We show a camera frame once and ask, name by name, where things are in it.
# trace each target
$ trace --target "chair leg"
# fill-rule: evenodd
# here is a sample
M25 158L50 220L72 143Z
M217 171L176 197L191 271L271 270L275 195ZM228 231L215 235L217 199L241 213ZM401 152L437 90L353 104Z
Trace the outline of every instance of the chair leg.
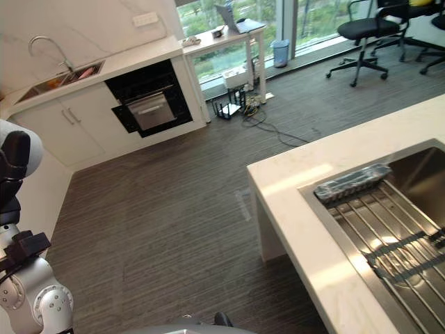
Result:
M344 65L346 63L349 63L351 61L355 61L355 59L352 58L343 58L343 60L339 63L339 65Z
M387 68L384 68L384 67L382 67L382 66L377 66L377 65L372 64L372 63L369 63L369 62L367 62L367 61L364 61L364 62L362 63L362 66L363 66L363 67L367 67L367 68L372 68L373 70L377 70L377 71L381 71L381 72L388 73L388 69L387 69Z
M442 57L445 55L445 51L428 51L423 52L422 56L436 56L436 57Z
M366 58L363 61L367 61L368 63L377 63L378 58L372 57L372 58Z
M359 79L359 72L360 72L360 68L361 68L361 66L362 66L362 64L361 64L361 62L359 62L359 63L357 64L357 68L355 69L355 77L354 77L354 80L353 80L353 82L351 82L351 83L349 84L349 86L351 86L351 87L355 87L355 86L357 85L357 80Z
M416 58L416 62L420 63L422 61L423 55L425 55L428 52L428 48L424 47L423 50L419 53L419 55Z
M422 68L422 69L420 70L420 74L425 75L426 72L428 71L428 68L429 68L429 67L445 62L445 53L442 53L441 56L442 56L441 58L436 59L435 61L432 61L431 63L427 64L427 66L425 66L424 68Z
M337 67L330 69L329 73L327 75L330 76L331 72L338 71L338 70L344 70L345 68L350 68L350 67L355 67L355 66L357 66L357 61L353 61L352 63L347 63L347 64L344 64L341 66L337 66Z
M390 47L390 46L392 46L392 45L397 45L397 44L399 43L398 39L396 39L396 40L392 40L391 42L386 42L386 43L382 43L382 44L379 44L379 45L375 46L374 49L373 49L373 51L371 51L371 55L372 55L372 56L375 56L375 51L376 51L377 49L382 49L382 48L384 48L384 47Z
M399 61L401 61L402 63L405 61L405 34L402 35L402 37L399 40L399 44L400 48L402 49L402 55L399 58Z
M405 39L405 44L407 45L413 45L415 47L424 47L426 49L431 47L431 44L422 42L421 40L414 40L411 37L405 37L404 39Z

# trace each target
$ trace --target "faucet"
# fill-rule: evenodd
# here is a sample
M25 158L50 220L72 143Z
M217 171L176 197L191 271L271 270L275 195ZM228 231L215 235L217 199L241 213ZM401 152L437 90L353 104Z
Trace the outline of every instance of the faucet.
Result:
M50 41L51 43L53 43L53 44L57 47L57 49L59 50L60 54L63 56L63 61L62 61L62 63L60 63L59 65L65 65L66 67L68 67L68 70L69 70L71 73L74 73L74 66L73 66L72 62L68 60L68 58L66 57L65 53L62 51L62 49L61 49L60 46L56 43L56 41L53 40L53 39L51 39L51 38L49 38L49 37L47 37L47 36L34 36L34 37L31 38L31 40L30 40L29 43L28 43L28 51L29 51L29 54L30 54L30 55L34 56L34 55L33 55L33 43L34 43L36 40L48 40L48 41Z

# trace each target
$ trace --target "kitchen sink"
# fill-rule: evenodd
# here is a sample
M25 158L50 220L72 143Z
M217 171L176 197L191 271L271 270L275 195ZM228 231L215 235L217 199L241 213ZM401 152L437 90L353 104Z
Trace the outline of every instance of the kitchen sink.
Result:
M45 82L39 83L31 87L16 103L31 99L32 97L44 94L46 92L49 92L50 90L67 86L79 80L99 74L104 63L105 61L101 61L99 63L95 63L75 70L73 73L65 73L50 80L46 80Z
M333 205L314 195L319 184L375 163L391 172L372 189ZM444 146L428 141L366 166L307 186L302 194L400 333L443 334Z

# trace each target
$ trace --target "yellow object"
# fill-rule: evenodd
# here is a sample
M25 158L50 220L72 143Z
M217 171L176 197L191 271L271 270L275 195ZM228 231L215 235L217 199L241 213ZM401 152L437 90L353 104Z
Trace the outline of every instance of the yellow object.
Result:
M434 0L410 0L410 6L426 6Z

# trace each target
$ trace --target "kitchen island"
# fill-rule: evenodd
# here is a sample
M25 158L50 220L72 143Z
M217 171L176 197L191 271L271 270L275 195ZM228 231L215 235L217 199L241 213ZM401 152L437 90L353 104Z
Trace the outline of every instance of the kitchen island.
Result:
M307 185L435 139L445 95L248 166L266 262L288 254L330 333L399 333L302 195Z

